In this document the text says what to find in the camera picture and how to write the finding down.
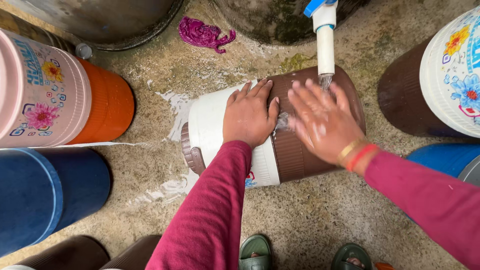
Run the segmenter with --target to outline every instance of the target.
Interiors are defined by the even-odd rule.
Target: red thread bracelet
[[[351,172],[353,170],[353,167],[357,165],[359,160],[365,156],[367,153],[372,152],[373,150],[377,149],[378,147],[374,144],[368,144],[366,145],[354,158],[352,158],[348,163],[345,169],[347,171]]]

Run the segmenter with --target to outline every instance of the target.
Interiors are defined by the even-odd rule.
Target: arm
[[[298,115],[289,119],[289,126],[307,149],[327,162],[353,165],[354,172],[404,210],[432,240],[470,269],[480,269],[480,188],[378,149],[359,155],[368,142],[362,140],[343,90],[335,83],[330,90],[336,102],[312,80],[305,87],[296,81],[288,91]],[[349,150],[356,141],[360,143]],[[340,155],[344,149],[345,157]]]
[[[223,145],[158,242],[146,270],[234,270],[240,248],[245,178],[252,149],[273,132],[279,100],[266,109],[272,81],[248,81],[227,101]]]
[[[365,181],[380,191],[428,236],[469,269],[480,269],[480,188],[381,152]]]
[[[238,264],[245,178],[252,149],[225,143],[165,230],[146,270],[229,270]]]

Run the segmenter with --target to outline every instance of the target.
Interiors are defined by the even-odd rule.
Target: blue tap handle
[[[323,4],[333,4],[337,1],[338,0],[311,0],[303,11],[303,14],[310,18],[315,10],[319,9]]]

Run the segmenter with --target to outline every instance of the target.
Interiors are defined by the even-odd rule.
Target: flower print
[[[42,70],[45,72],[47,79],[50,81],[63,82],[63,74],[61,73],[61,68],[56,66],[52,62],[44,62],[42,65]]]
[[[460,50],[462,44],[467,40],[467,37],[470,36],[468,29],[470,25],[463,27],[460,31],[456,31],[450,36],[450,41],[445,43],[447,48],[444,51],[444,54],[448,53],[448,55],[452,56],[454,53]]]
[[[452,99],[459,98],[463,108],[480,110],[480,79],[478,75],[467,75],[463,81],[457,80],[450,85],[456,92],[452,94]]]
[[[257,182],[253,182],[252,178],[245,179],[245,187],[254,187]]]
[[[50,107],[44,102],[37,102],[34,108],[25,112],[25,117],[28,120],[27,126],[35,129],[52,126],[53,120],[59,117],[55,114],[59,109],[59,107]]]

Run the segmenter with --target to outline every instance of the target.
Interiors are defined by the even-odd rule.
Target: concrete floor
[[[65,35],[4,2],[0,4]],[[379,110],[377,82],[396,57],[478,4],[478,0],[372,0],[338,27],[336,62],[357,87],[370,140],[398,155],[445,141],[413,137],[394,128]],[[183,15],[218,25],[224,33],[229,29],[211,2],[191,0],[185,2],[167,30],[148,44],[123,52],[95,51],[91,62],[120,74],[134,91],[136,116],[116,141],[137,145],[96,147],[113,172],[113,189],[105,206],[40,244],[0,258],[0,268],[71,235],[93,236],[114,257],[142,236],[163,233],[185,195],[155,199],[152,191],[164,190],[161,185],[167,181],[182,180],[188,170],[180,143],[164,139],[175,116],[169,102],[155,92],[172,90],[193,99],[246,79],[316,64],[315,57],[310,59],[316,53],[315,43],[268,46],[239,33],[224,47],[227,52],[223,55],[192,47],[178,35],[177,25]],[[347,242],[361,244],[373,262],[388,262],[398,270],[464,269],[393,203],[348,172],[247,190],[242,240],[253,233],[270,237],[274,262],[280,270],[329,268],[336,250]]]

